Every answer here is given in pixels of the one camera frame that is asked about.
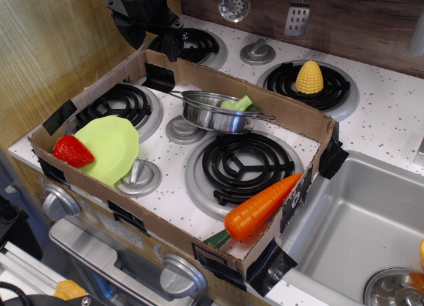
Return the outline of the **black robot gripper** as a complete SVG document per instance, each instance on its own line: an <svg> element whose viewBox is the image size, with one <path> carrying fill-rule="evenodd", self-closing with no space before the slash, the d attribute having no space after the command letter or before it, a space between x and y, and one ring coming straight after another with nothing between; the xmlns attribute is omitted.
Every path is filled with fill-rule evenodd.
<svg viewBox="0 0 424 306"><path fill-rule="evenodd" d="M184 48L184 26L168 0L107 0L106 7L124 39L139 49L146 34L162 36L162 50L175 62Z"/></svg>

